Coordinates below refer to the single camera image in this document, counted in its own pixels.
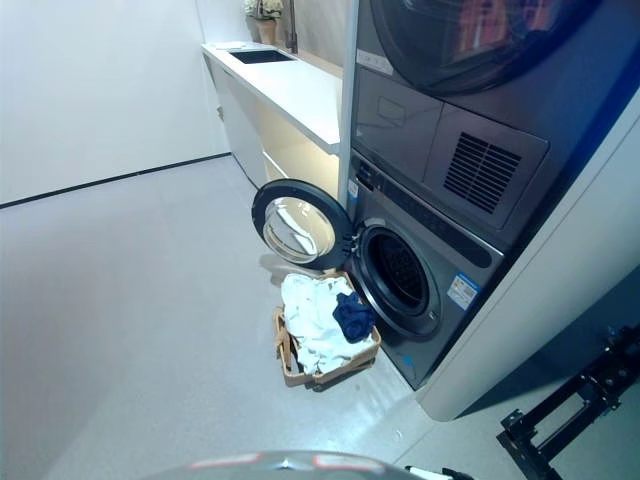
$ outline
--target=dryer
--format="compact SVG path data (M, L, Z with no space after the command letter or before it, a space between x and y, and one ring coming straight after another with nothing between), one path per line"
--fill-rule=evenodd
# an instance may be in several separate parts
M414 389L464 328L502 257L357 153L346 210L314 185L282 179L257 192L252 217L285 260L349 273L378 316L383 348Z
M352 147L523 248L640 83L637 0L361 0Z

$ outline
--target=sink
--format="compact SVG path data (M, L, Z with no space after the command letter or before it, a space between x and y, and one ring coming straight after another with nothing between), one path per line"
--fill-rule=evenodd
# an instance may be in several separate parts
M278 50L251 50L248 52L229 52L242 63L289 62L295 60Z

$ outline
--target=vent grille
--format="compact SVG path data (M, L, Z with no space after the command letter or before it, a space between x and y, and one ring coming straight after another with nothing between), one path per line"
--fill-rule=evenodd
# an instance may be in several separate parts
M462 132L444 187L492 214L521 158Z

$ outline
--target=faucet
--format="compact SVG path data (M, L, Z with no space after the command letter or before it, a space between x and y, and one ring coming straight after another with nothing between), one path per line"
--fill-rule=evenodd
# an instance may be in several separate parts
M296 33L296 6L294 0L289 0L289 17L291 18L291 32L287 34L285 46L291 53L298 53L298 34Z

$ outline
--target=countertop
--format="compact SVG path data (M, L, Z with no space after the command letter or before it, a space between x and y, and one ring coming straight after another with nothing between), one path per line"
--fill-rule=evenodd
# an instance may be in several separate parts
M248 42L203 44L204 53L225 72L279 111L322 150L340 148L342 79L279 50L294 60L245 64L231 52L275 47Z

